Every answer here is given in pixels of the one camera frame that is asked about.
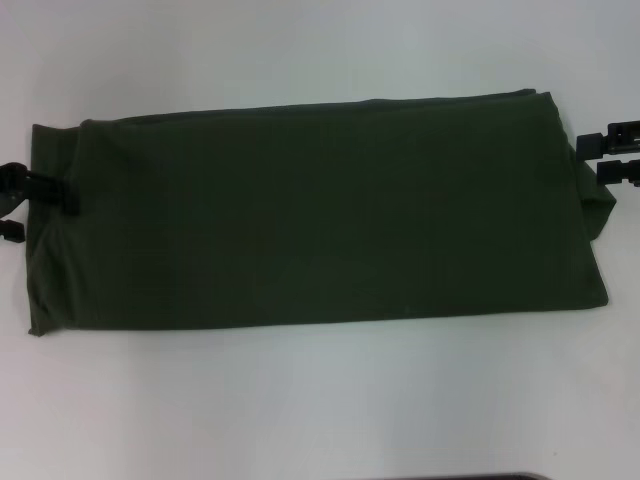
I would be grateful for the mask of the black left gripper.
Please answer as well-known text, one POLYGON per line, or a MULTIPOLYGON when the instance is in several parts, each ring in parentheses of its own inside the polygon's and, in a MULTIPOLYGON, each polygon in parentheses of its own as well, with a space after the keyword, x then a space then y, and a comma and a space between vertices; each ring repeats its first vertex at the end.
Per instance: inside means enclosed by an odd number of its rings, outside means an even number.
MULTIPOLYGON (((80 212, 79 197, 67 182, 24 170, 24 165, 17 162, 2 165, 0 171, 0 215, 9 215, 24 199, 59 207, 66 215, 80 212)), ((0 237, 12 243, 24 243, 25 227, 14 220, 1 220, 0 237)))

